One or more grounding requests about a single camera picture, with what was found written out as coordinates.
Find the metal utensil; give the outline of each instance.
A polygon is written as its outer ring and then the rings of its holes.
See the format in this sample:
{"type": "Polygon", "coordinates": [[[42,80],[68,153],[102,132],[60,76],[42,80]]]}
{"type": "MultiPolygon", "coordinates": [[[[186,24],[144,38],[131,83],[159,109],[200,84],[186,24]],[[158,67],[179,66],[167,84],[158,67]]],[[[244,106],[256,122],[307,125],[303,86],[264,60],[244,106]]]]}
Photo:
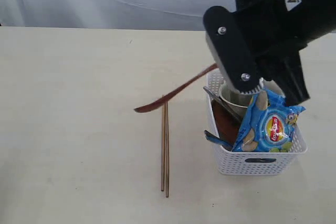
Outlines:
{"type": "Polygon", "coordinates": [[[231,150],[233,148],[233,146],[231,144],[229,144],[225,140],[222,140],[219,137],[211,134],[209,131],[204,131],[204,134],[205,134],[205,138],[212,143],[222,145],[229,150],[231,150]]]}
{"type": "Polygon", "coordinates": [[[232,116],[232,118],[237,121],[237,123],[241,124],[241,122],[243,121],[243,118],[240,115],[238,115],[233,109],[231,109],[230,106],[225,101],[223,101],[222,98],[218,97],[207,86],[204,86],[203,89],[208,95],[210,95],[212,99],[218,102],[232,116]]]}

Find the brown spoon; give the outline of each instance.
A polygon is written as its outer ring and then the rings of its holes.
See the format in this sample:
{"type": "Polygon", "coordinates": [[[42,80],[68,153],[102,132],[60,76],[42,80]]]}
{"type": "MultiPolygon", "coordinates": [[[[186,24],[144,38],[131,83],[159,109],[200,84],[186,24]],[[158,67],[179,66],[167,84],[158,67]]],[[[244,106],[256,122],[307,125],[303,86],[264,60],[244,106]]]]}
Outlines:
{"type": "Polygon", "coordinates": [[[217,68],[217,64],[214,63],[211,66],[207,67],[204,69],[202,72],[200,72],[198,75],[194,76],[191,78],[189,81],[187,81],[185,84],[179,86],[177,89],[173,90],[172,92],[166,94],[164,97],[156,100],[155,102],[152,102],[150,104],[147,104],[145,106],[139,107],[134,109],[138,113],[147,113],[153,110],[156,110],[157,108],[161,107],[164,105],[166,102],[168,102],[170,99],[172,99],[174,96],[176,96],[178,93],[180,93],[183,89],[188,87],[191,83],[194,81],[198,80],[200,77],[206,75],[210,71],[214,70],[217,68]]]}

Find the metal screw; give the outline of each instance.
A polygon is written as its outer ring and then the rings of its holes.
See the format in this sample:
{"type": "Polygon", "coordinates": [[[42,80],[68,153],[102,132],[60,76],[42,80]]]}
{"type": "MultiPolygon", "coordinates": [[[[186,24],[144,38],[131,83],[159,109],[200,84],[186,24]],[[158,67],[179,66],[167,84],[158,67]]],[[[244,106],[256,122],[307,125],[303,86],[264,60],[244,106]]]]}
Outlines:
{"type": "Polygon", "coordinates": [[[242,73],[242,81],[249,81],[251,76],[248,73],[242,73]]]}
{"type": "Polygon", "coordinates": [[[223,35],[223,34],[225,34],[225,33],[226,33],[226,27],[221,26],[221,27],[218,29],[217,32],[218,32],[219,35],[223,35]]]}

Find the table surface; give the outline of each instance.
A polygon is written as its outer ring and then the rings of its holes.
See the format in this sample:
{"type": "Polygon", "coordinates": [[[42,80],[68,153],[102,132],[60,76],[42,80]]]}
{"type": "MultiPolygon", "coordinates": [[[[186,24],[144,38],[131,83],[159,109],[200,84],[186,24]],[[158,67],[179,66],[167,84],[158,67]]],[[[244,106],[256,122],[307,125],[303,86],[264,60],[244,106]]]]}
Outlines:
{"type": "Polygon", "coordinates": [[[309,150],[278,176],[216,170],[204,78],[174,98],[167,199],[161,110],[133,108],[213,62],[204,32],[1,27],[0,223],[335,223],[335,44],[301,52],[309,150]]]}

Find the basket handle hole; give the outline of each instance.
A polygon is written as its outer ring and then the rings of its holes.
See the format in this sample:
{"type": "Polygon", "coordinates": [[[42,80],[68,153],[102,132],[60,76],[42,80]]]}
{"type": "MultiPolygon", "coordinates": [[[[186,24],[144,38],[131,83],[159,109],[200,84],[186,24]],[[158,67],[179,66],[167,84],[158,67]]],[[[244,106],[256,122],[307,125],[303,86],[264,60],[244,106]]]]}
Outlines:
{"type": "Polygon", "coordinates": [[[246,163],[274,163],[276,158],[248,158],[246,163]]]}

